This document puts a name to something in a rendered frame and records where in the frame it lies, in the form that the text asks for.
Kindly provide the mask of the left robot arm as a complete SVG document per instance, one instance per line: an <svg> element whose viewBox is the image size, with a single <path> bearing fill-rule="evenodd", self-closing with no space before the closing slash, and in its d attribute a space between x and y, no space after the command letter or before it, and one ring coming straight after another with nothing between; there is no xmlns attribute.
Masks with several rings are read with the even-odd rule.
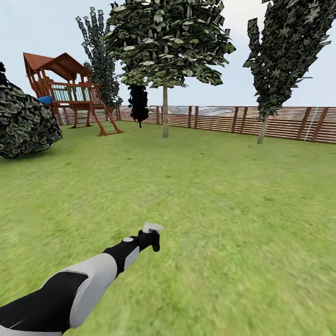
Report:
<svg viewBox="0 0 336 336"><path fill-rule="evenodd" d="M0 307L0 336L62 336L80 327L106 289L148 246L158 246L164 228L145 223L137 237L50 277L41 289Z"/></svg>

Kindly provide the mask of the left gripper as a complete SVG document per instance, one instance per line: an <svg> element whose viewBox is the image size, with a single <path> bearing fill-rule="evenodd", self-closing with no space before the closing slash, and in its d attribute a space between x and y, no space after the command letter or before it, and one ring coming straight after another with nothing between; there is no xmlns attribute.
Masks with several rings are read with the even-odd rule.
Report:
<svg viewBox="0 0 336 336"><path fill-rule="evenodd" d="M160 241L160 235L157 232L151 232L151 233L144 233L142 230L139 231L138 236L142 236L146 241L146 247L145 249L152 245L152 246L158 246Z"/></svg>

